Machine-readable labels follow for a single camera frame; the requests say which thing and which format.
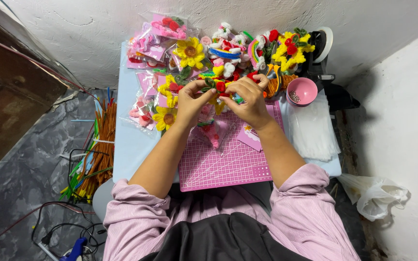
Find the pink shirt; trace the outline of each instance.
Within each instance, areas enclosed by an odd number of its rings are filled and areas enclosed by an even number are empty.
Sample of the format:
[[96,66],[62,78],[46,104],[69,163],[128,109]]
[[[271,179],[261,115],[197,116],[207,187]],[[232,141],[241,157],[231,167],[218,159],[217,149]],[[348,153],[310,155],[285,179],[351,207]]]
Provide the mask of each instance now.
[[167,231],[180,221],[196,222],[218,214],[242,212],[264,224],[286,248],[313,261],[360,260],[351,245],[335,201],[325,191],[328,173],[315,164],[297,170],[270,196],[270,217],[239,186],[204,191],[198,201],[188,193],[177,204],[160,199],[139,185],[119,180],[107,205],[105,261],[135,261],[159,251]]

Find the table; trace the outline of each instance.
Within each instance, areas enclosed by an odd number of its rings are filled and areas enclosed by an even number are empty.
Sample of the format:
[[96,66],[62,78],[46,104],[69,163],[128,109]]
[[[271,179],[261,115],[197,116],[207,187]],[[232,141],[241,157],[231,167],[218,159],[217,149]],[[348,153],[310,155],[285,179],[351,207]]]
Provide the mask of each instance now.
[[[116,139],[114,153],[114,171],[112,179],[117,182],[119,179],[130,179],[149,152],[159,141],[161,135],[156,132],[153,135],[145,134],[131,123],[123,121],[120,116],[128,112],[131,105],[135,103],[136,93],[138,92],[138,81],[136,80],[135,70],[127,69],[126,62],[126,42],[122,43],[119,69],[119,92],[117,97],[117,122]],[[287,102],[280,100],[283,125],[285,132],[288,131]],[[315,163],[325,169],[330,178],[341,175],[340,160],[338,154],[329,162],[306,159],[307,163]],[[174,177],[174,183],[178,183],[178,171]]]

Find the pink cutting mat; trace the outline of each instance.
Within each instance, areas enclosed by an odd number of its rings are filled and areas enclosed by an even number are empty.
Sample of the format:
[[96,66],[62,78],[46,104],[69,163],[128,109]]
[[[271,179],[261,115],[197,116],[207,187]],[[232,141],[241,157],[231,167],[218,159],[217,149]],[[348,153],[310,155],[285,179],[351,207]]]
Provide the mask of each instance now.
[[[282,115],[278,101],[266,101],[274,106],[275,120],[283,131]],[[244,121],[232,111],[215,119],[227,122],[231,127],[222,141],[221,148],[190,135],[182,160],[178,164],[180,190],[191,191],[225,187],[272,180],[264,151],[256,151],[237,139]]]

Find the red wire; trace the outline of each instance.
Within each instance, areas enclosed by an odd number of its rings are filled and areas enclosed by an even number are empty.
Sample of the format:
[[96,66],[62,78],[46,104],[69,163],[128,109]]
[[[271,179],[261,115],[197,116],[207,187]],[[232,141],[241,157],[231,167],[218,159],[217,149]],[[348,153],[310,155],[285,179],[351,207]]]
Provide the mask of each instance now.
[[[50,203],[50,204],[46,204],[46,205],[44,205],[44,206],[49,206],[49,205],[60,205],[60,206],[63,206],[63,207],[65,207],[65,208],[67,208],[67,209],[72,210],[73,212],[76,212],[76,213],[79,213],[79,214],[81,214],[81,213],[82,213],[81,211],[78,211],[78,210],[76,210],[76,209],[74,209],[74,208],[71,208],[71,207],[69,207],[68,205],[64,205],[64,204],[62,204],[62,203],[54,203],[54,202],[53,202],[53,203]],[[25,216],[23,216],[23,217],[19,218],[16,222],[14,222],[12,225],[10,225],[8,228],[6,228],[3,232],[1,232],[1,233],[0,233],[0,237],[1,237],[4,233],[8,232],[8,231],[9,231],[9,229],[11,229],[13,226],[17,225],[19,222],[21,222],[22,220],[24,220],[26,217],[28,217],[29,215],[31,215],[33,212],[35,212],[35,211],[37,211],[38,209],[40,209],[42,206],[43,206],[43,205],[41,205],[41,206],[39,206],[39,207],[35,208],[34,210],[32,210],[32,211],[28,212],[27,214],[25,214]],[[85,214],[89,214],[89,215],[93,215],[93,214],[95,214],[95,212],[83,212],[83,213],[85,213]]]
[[90,131],[88,132],[88,135],[86,136],[86,140],[85,140],[85,143],[83,143],[83,147],[82,147],[82,149],[84,149],[84,148],[85,148],[85,144],[86,144],[86,142],[88,141],[88,139],[90,138],[90,133],[91,133],[91,130],[93,129],[93,127],[94,127],[94,123],[93,123],[93,125],[91,126]]
[[19,56],[22,56],[23,58],[25,58],[25,59],[27,59],[27,60],[29,60],[29,61],[31,61],[31,62],[36,63],[37,65],[39,65],[40,67],[42,67],[42,68],[44,68],[44,69],[49,70],[50,72],[52,72],[53,74],[55,74],[55,75],[57,75],[59,78],[61,78],[62,80],[65,80],[65,81],[69,82],[70,84],[72,84],[72,85],[76,86],[77,88],[79,88],[79,89],[83,90],[84,92],[88,93],[90,96],[92,96],[93,98],[95,98],[95,97],[94,97],[91,93],[87,92],[87,91],[86,91],[83,87],[80,87],[79,85],[77,85],[77,84],[75,84],[75,83],[71,82],[70,80],[68,80],[68,79],[67,79],[67,78],[65,78],[64,76],[62,76],[62,75],[58,74],[55,70],[53,70],[53,69],[51,69],[51,68],[49,68],[49,67],[45,66],[44,64],[42,64],[42,63],[40,63],[40,62],[38,62],[38,61],[33,60],[32,58],[30,58],[30,57],[28,57],[28,56],[24,55],[23,53],[20,53],[20,52],[18,52],[18,51],[15,51],[15,50],[13,50],[13,49],[11,49],[11,48],[9,48],[9,47],[5,46],[4,44],[1,44],[1,43],[0,43],[0,46],[1,46],[1,47],[3,47],[3,48],[5,48],[5,49],[7,49],[7,50],[9,50],[9,51],[11,51],[11,52],[13,52],[13,53],[15,53],[15,54],[17,54],[17,55],[19,55]]

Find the pink sleeve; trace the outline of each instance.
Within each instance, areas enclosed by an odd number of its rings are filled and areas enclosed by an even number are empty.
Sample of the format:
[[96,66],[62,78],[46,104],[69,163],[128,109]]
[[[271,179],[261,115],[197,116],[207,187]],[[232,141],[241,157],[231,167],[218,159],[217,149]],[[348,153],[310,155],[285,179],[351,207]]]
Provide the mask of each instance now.
[[324,189],[328,182],[328,173],[315,164],[299,168],[279,189],[274,187],[272,223],[292,241],[295,252],[313,261],[360,260],[335,211],[335,201]]
[[158,251],[164,231],[170,224],[166,216],[170,197],[160,199],[150,195],[140,185],[117,181],[112,189],[113,201],[107,205],[104,226],[107,240],[104,261],[139,260]]

